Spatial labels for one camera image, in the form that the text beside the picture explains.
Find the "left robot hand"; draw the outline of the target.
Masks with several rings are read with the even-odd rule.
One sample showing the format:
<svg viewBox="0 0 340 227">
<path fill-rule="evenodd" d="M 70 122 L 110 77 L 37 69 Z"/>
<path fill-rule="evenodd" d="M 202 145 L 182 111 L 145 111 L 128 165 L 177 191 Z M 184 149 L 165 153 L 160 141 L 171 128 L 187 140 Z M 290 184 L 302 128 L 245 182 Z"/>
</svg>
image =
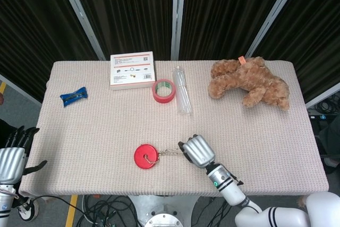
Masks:
<svg viewBox="0 0 340 227">
<path fill-rule="evenodd" d="M 35 134 L 39 128 L 24 129 L 23 126 L 13 131 L 1 148 L 1 184 L 16 184 L 22 176 L 41 170 L 47 161 L 36 166 L 26 167 Z"/>
</svg>

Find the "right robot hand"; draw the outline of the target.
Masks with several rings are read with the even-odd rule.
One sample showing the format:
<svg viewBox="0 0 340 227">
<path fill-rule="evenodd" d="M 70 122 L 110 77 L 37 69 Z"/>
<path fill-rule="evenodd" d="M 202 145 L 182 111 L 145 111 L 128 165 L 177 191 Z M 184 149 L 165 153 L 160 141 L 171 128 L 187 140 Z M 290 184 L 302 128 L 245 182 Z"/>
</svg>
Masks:
<svg viewBox="0 0 340 227">
<path fill-rule="evenodd" d="M 202 135 L 194 134 L 187 142 L 178 142 L 185 158 L 200 169 L 215 162 L 216 155 Z"/>
</svg>

